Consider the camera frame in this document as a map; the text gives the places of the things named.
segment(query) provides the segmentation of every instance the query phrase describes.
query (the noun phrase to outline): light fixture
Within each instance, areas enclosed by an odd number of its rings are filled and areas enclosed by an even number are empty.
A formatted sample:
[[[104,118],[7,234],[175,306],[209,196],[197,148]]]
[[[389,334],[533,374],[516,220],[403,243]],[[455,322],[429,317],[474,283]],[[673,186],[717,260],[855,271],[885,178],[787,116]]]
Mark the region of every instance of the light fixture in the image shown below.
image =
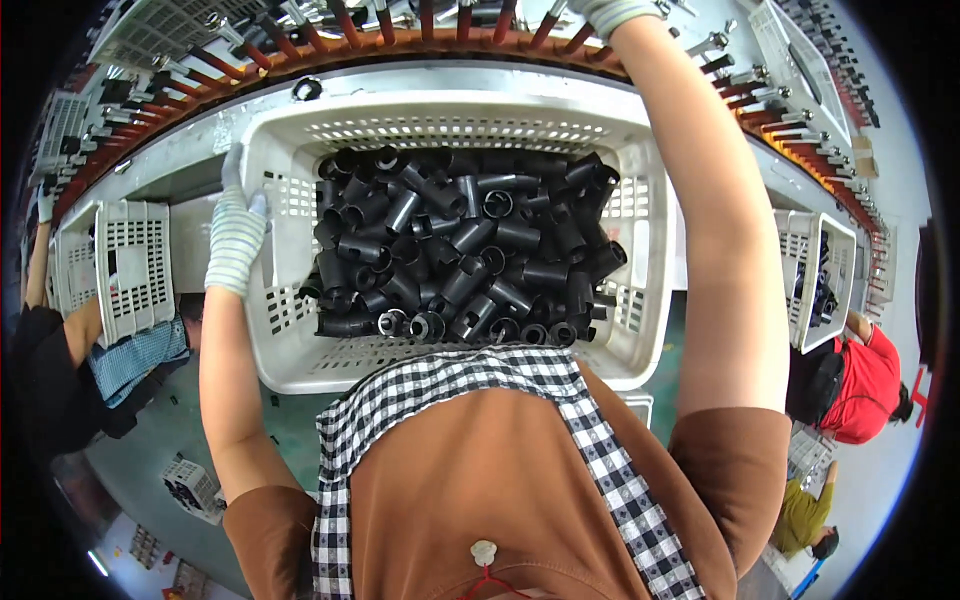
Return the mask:
[[[90,560],[97,565],[97,568],[99,568],[100,572],[104,574],[104,577],[108,577],[107,570],[104,568],[103,564],[100,562],[100,559],[97,558],[97,555],[93,553],[93,550],[87,550],[86,556],[90,557]]]

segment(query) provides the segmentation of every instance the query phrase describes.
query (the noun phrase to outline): apron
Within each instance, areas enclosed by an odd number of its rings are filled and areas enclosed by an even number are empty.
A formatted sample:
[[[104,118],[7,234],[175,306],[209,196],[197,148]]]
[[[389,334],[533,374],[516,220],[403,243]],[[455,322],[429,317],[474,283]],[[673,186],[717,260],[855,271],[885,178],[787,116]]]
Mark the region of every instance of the apron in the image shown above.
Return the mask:
[[[321,463],[311,562],[313,587],[321,598],[353,598],[349,477],[371,444],[435,404],[490,388],[519,390],[557,405],[654,598],[706,597],[663,509],[600,415],[569,348],[508,345],[398,361],[317,416]]]

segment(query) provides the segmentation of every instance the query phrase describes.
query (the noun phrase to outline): hair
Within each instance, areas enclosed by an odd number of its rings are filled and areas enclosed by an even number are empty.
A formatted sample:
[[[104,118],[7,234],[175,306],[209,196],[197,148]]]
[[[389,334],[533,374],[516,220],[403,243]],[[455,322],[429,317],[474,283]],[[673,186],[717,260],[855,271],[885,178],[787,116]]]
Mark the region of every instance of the hair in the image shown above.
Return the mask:
[[[900,404],[897,405],[894,412],[890,413],[890,422],[898,420],[906,423],[910,420],[911,415],[913,415],[913,400],[910,399],[910,392],[906,389],[906,386],[901,383]]]
[[[813,546],[813,558],[818,561],[823,559],[828,559],[831,554],[833,554],[837,546],[840,545],[840,534],[837,532],[837,528],[833,528],[833,533],[826,534],[820,543]]]
[[[204,320],[206,294],[180,294],[180,318],[197,323]]]

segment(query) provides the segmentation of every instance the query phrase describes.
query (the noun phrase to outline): work glove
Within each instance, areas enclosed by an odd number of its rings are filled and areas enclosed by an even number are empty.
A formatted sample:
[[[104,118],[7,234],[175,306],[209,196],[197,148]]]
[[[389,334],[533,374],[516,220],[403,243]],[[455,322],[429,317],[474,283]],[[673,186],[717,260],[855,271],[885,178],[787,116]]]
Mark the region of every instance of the work glove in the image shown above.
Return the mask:
[[[40,192],[40,197],[36,199],[36,222],[50,223],[54,220],[54,202],[57,197],[53,194],[44,195]]]
[[[569,0],[566,6],[582,14],[605,44],[610,43],[613,30],[630,19],[647,14],[663,18],[660,9],[649,0]]]
[[[240,186],[241,156],[243,144],[233,144],[220,172],[224,193],[213,208],[204,288],[218,286],[245,298],[250,269],[267,231],[267,195],[258,189],[247,201]]]

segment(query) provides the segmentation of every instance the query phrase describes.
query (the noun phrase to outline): striped work glove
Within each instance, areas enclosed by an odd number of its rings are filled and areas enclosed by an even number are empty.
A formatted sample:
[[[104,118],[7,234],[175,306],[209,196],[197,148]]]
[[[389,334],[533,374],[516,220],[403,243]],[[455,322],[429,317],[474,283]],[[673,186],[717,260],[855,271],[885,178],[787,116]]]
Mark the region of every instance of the striped work glove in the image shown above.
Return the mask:
[[[247,296],[250,269],[260,253],[267,231],[267,195],[253,192],[248,207],[240,187],[240,157],[243,144],[233,144],[224,159],[221,180],[224,193],[213,208],[210,224],[210,262],[204,288],[219,286],[240,298]]]
[[[663,13],[649,0],[569,0],[567,7],[582,14],[603,42],[610,43],[613,30],[638,16]]]

